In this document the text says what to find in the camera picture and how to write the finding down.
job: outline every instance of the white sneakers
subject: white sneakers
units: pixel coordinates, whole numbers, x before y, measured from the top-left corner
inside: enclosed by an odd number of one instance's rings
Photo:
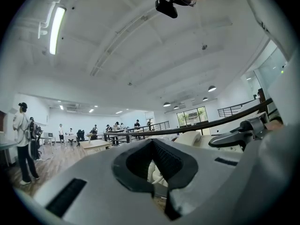
[[[22,186],[24,186],[24,185],[27,185],[27,184],[30,184],[31,183],[31,181],[30,182],[25,182],[25,181],[20,181],[20,184],[22,185]]]
[[[25,181],[23,181],[23,180],[20,181],[20,184],[21,184],[21,185],[27,185],[27,184],[30,184],[30,183],[31,183],[31,181],[30,181],[30,182],[25,182]]]

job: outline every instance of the camera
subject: camera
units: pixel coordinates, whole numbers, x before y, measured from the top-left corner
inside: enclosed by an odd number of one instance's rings
[[[170,1],[156,0],[155,8],[158,12],[161,12],[171,18],[176,18],[178,16],[176,8],[174,8]]]

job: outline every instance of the window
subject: window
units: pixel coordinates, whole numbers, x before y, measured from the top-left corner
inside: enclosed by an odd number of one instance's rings
[[[179,122],[180,127],[187,125],[186,119],[184,117],[184,112],[177,113],[177,118],[178,118],[178,122]]]
[[[201,122],[208,121],[205,107],[199,107],[197,108],[197,110],[198,110],[200,121]]]
[[[198,107],[188,111],[179,112],[177,113],[177,118],[180,127],[208,121],[205,107]]]
[[[184,116],[186,117],[187,125],[193,125],[200,122],[200,117],[198,115],[197,109],[192,109],[184,112]]]

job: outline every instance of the desk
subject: desk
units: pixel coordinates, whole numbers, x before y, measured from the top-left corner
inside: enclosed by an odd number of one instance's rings
[[[0,151],[4,150],[4,156],[5,156],[5,161],[6,161],[6,165],[9,167],[9,163],[8,163],[8,157],[6,155],[6,150],[16,147],[18,144],[16,141],[11,141],[8,140],[7,143],[1,143],[0,144]]]
[[[55,137],[40,137],[40,139],[42,139],[42,143],[43,143],[43,150],[45,152],[45,149],[44,149],[44,143],[45,143],[45,139],[49,139],[51,141],[51,149],[52,149],[52,154],[53,154],[53,147],[52,147],[52,139],[54,139],[54,144],[55,144],[55,148],[57,150],[57,146],[56,146],[56,139]]]
[[[67,145],[67,140],[75,140],[75,142],[77,141],[77,135],[65,135],[64,136],[64,139],[65,139],[65,146]]]
[[[85,149],[85,150],[93,150],[101,147],[112,147],[111,142],[106,142],[102,140],[91,140],[91,141],[84,141],[80,142],[80,145]]]

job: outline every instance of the wooden floor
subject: wooden floor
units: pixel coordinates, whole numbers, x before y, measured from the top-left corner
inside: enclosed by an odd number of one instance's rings
[[[30,184],[21,186],[19,182],[22,180],[22,174],[19,165],[6,170],[13,186],[23,190],[30,196],[33,196],[46,181],[66,170],[86,155],[96,152],[88,151],[87,153],[82,147],[76,147],[75,143],[73,146],[67,143],[66,147],[62,144],[61,147],[57,147],[57,150],[53,146],[54,154],[52,154],[51,145],[46,144],[44,146],[45,151],[42,148],[39,149],[42,152],[42,160],[35,161],[39,180],[32,180]]]

